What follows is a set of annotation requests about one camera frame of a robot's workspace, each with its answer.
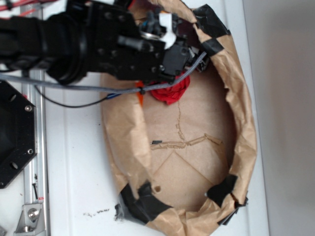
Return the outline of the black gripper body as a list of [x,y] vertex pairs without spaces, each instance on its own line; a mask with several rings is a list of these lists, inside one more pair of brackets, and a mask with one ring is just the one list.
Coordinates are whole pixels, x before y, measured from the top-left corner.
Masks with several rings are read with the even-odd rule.
[[174,82],[200,56],[179,32],[182,23],[177,14],[157,8],[138,24],[123,6],[91,2],[87,71],[108,73],[118,80]]

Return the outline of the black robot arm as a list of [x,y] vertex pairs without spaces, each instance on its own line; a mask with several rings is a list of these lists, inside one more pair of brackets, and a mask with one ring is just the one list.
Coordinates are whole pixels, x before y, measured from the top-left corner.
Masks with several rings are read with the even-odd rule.
[[0,61],[10,70],[40,69],[62,85],[89,72],[118,80],[174,82],[198,54],[178,33],[176,14],[150,10],[136,24],[131,1],[69,0],[47,20],[11,17],[0,22]]

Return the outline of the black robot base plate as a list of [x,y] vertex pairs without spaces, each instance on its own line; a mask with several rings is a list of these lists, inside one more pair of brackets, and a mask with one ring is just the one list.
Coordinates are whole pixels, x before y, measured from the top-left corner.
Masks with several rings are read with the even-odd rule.
[[8,82],[0,83],[0,188],[36,155],[35,106]]

